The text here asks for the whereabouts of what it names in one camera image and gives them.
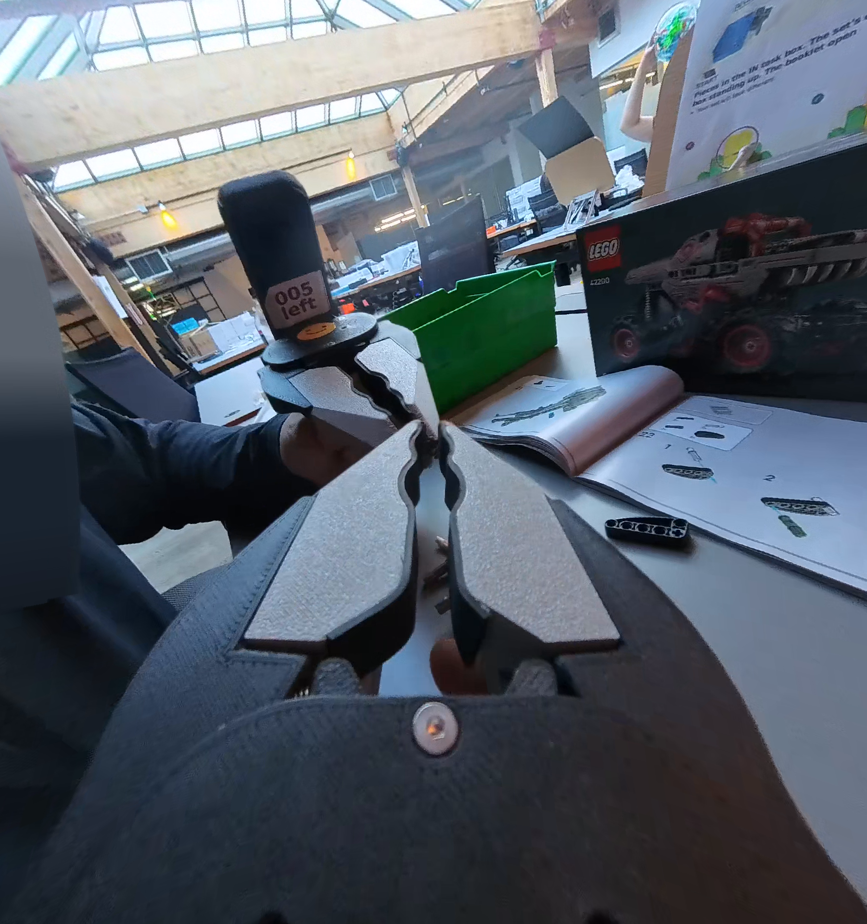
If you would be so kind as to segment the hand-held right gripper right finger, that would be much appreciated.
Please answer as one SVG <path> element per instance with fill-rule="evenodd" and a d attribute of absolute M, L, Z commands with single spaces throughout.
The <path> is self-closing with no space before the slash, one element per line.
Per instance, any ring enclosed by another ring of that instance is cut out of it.
<path fill-rule="evenodd" d="M 549 497 L 452 424 L 440 426 L 453 637 L 465 664 L 611 651 L 621 636 Z"/>

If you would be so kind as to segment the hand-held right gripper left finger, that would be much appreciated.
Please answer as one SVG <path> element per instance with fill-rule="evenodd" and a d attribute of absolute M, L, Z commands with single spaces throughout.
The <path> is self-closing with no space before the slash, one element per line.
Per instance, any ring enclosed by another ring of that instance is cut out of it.
<path fill-rule="evenodd" d="M 377 672 L 410 638 L 426 432 L 411 422 L 319 491 L 243 637 L 244 648 Z"/>

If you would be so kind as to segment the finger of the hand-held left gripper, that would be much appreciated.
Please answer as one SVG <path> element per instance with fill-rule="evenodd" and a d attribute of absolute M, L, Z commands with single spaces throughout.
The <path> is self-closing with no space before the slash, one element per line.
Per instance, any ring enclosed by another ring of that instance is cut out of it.
<path fill-rule="evenodd" d="M 420 422 L 427 435 L 439 433 L 440 417 L 426 368 L 414 351 L 393 338 L 383 338 L 358 352 L 355 362 L 365 376 L 381 384 L 400 413 Z"/>
<path fill-rule="evenodd" d="M 307 369 L 290 375 L 288 381 L 304 399 L 304 416 L 363 445 L 381 445 L 399 429 L 338 367 Z"/>

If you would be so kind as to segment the person's left forearm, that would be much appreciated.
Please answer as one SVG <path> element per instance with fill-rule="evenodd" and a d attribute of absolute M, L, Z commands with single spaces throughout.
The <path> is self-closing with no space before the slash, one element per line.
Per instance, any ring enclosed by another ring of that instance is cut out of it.
<path fill-rule="evenodd" d="M 82 541 L 94 534 L 134 544 L 208 522 L 252 539 L 316 491 L 281 457 L 284 415 L 233 428 L 154 423 L 76 401 L 70 410 Z"/>

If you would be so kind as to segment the black lego beam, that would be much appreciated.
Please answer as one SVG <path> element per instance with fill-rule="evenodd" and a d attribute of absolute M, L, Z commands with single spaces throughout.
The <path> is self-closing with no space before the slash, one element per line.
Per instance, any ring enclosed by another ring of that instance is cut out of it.
<path fill-rule="evenodd" d="M 612 540 L 675 550 L 689 547 L 691 539 L 686 520 L 666 515 L 611 518 L 604 531 Z"/>

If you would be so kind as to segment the lego instruction booklet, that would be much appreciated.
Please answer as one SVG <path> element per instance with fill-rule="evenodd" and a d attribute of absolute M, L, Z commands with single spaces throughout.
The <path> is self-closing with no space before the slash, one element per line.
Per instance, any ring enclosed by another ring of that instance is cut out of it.
<path fill-rule="evenodd" d="M 675 372 L 647 365 L 524 377 L 459 424 L 867 598 L 867 422 L 690 396 Z"/>

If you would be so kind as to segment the dark truck lego box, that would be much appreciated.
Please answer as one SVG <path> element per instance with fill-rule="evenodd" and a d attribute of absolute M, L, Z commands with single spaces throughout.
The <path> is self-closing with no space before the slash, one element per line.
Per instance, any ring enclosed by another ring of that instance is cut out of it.
<path fill-rule="evenodd" d="M 867 136 L 578 230 L 595 370 L 867 403 Z"/>

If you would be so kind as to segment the person's left hand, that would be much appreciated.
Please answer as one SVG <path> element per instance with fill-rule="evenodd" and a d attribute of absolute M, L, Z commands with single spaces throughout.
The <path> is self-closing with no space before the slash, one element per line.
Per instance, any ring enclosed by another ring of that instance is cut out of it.
<path fill-rule="evenodd" d="M 370 445 L 350 434 L 301 413 L 286 417 L 279 433 L 279 448 L 286 468 L 317 489 L 372 451 Z"/>

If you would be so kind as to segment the green plastic bin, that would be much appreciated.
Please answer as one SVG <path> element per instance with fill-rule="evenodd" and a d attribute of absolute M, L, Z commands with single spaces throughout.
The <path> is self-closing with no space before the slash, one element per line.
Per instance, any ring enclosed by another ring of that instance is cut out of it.
<path fill-rule="evenodd" d="M 556 347 L 555 261 L 462 280 L 384 319 L 415 335 L 438 412 Z"/>

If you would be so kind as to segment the black computer monitor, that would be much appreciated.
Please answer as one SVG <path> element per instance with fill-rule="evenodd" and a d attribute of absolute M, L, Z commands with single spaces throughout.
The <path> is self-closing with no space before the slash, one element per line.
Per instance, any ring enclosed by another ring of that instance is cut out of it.
<path fill-rule="evenodd" d="M 484 213 L 482 198 L 475 194 L 415 231 L 423 295 L 451 291 L 460 281 L 496 271 Z"/>

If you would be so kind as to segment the black office chair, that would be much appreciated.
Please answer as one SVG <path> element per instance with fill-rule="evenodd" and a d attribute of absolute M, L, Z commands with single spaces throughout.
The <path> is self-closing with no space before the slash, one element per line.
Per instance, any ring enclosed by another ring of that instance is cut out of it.
<path fill-rule="evenodd" d="M 133 348 L 103 359 L 65 361 L 77 385 L 73 395 L 133 419 L 149 422 L 200 422 L 196 396 Z"/>

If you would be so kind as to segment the open cardboard box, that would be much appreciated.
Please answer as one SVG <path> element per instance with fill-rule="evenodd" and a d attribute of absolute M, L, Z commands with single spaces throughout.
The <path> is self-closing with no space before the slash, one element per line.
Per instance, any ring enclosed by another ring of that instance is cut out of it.
<path fill-rule="evenodd" d="M 612 189 L 614 174 L 603 141 L 565 96 L 534 114 L 520 133 L 545 158 L 544 173 L 558 202 L 570 205 Z"/>

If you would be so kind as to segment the person's dark clothing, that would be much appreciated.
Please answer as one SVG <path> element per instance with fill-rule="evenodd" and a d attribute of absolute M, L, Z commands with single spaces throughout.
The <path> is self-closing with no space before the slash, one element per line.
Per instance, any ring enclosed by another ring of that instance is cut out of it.
<path fill-rule="evenodd" d="M 226 570 L 163 596 L 85 508 L 80 538 L 76 593 L 0 615 L 0 911 L 153 643 Z"/>

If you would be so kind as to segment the printed task sheet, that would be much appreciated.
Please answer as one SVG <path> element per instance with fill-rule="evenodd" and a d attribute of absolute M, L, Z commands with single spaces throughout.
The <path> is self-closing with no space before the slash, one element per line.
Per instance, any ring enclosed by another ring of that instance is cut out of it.
<path fill-rule="evenodd" d="M 867 1 L 704 1 L 665 189 L 867 133 Z"/>

